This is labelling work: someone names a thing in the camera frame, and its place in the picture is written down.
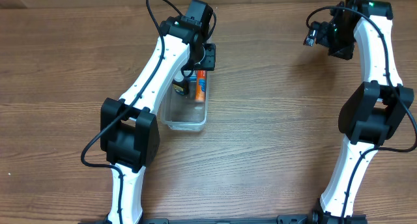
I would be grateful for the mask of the orange tablet tube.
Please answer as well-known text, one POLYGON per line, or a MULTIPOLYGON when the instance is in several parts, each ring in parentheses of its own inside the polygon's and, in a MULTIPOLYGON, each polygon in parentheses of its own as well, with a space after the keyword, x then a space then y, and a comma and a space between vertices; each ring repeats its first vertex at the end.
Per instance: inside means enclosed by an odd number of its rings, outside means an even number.
POLYGON ((204 102, 207 90, 207 72, 198 70, 196 73, 195 101, 204 102))

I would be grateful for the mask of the dark bottle white cap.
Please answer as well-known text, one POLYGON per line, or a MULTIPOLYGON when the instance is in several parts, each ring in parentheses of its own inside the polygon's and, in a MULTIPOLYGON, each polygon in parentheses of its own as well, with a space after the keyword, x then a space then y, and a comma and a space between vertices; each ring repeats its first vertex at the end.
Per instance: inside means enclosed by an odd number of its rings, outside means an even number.
POLYGON ((175 74, 172 81, 174 91, 179 95, 188 95, 190 92, 188 79, 182 74, 181 71, 175 74))

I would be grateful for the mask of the clear plastic container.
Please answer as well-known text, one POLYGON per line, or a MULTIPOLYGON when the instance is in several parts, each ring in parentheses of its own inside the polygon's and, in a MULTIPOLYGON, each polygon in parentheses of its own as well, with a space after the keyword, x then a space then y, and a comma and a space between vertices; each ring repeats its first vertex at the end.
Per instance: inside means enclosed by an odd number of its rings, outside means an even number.
POLYGON ((190 71, 182 71, 190 60, 190 46, 181 38, 172 35, 164 36, 165 50, 162 68, 169 67, 162 73, 167 75, 164 86, 164 99, 160 106, 161 121, 172 130, 201 131, 207 121, 208 103, 195 101, 196 73, 191 77, 190 71), (190 92, 188 95, 179 95, 173 89, 172 81, 177 72, 188 79, 190 92))

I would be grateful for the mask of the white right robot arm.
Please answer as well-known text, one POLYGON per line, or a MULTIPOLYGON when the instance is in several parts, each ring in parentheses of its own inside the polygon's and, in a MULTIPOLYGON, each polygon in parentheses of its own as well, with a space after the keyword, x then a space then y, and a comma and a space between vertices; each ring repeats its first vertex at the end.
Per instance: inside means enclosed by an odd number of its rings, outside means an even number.
POLYGON ((394 15, 389 2, 344 0, 327 9, 332 16, 329 22, 306 22, 309 32, 304 45, 322 45, 330 56, 345 60, 352 59, 358 48, 362 82, 339 112, 343 141, 330 182, 302 222, 367 223, 365 215, 353 214, 356 194, 377 152, 402 151, 386 147, 384 142, 404 117, 416 125, 409 110, 414 91, 404 87, 395 66, 394 15))

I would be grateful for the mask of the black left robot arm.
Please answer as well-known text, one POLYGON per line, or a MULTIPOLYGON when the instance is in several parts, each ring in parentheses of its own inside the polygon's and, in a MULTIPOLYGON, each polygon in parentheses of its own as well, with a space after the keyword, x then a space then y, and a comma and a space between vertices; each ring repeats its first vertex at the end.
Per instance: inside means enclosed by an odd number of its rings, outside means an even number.
POLYGON ((139 77, 119 99, 102 104, 97 138, 113 178, 105 223, 141 223, 143 177, 160 144, 157 112, 177 74, 214 70, 216 47, 209 38, 215 20, 212 7, 192 0, 185 14, 156 23, 157 43, 139 77))

